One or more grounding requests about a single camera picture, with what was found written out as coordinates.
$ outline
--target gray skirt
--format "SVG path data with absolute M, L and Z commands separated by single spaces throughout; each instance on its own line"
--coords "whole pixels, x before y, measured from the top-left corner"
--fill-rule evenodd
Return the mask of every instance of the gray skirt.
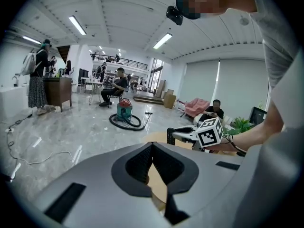
M 44 90 L 43 78 L 30 77 L 29 78 L 29 91 L 28 91 L 28 105 L 33 107 L 44 107 L 48 104 L 46 92 Z

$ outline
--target backpack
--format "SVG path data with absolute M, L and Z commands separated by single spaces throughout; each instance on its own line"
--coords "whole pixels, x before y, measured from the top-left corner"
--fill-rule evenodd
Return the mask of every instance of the backpack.
M 34 52 L 30 52 L 27 54 L 25 59 L 23 60 L 23 67 L 21 70 L 21 75 L 29 75 L 35 72 L 36 68 L 40 65 L 41 62 L 36 65 L 36 55 L 45 50 L 40 50 L 37 54 Z

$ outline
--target black shoe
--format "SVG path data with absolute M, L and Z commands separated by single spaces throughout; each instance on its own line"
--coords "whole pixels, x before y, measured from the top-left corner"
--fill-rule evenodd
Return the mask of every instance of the black shoe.
M 107 106 L 107 105 L 109 105 L 109 103 L 106 102 L 106 101 L 104 101 L 104 102 L 102 102 L 102 103 L 99 104 L 99 106 Z

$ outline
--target faucet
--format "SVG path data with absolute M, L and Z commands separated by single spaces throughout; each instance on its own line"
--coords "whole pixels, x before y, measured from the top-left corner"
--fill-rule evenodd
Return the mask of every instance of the faucet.
M 16 78 L 16 83 L 14 84 L 14 87 L 18 87 L 18 79 L 16 76 L 14 76 L 13 78 Z

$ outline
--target black camera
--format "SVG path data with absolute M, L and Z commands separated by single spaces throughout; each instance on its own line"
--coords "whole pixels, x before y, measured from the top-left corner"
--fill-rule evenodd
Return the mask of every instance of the black camera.
M 182 20 L 183 20 L 183 16 L 182 14 L 177 10 L 176 7 L 174 6 L 169 6 L 167 8 L 167 14 L 166 16 L 171 19 L 175 24 L 177 25 L 181 25 L 182 24 Z

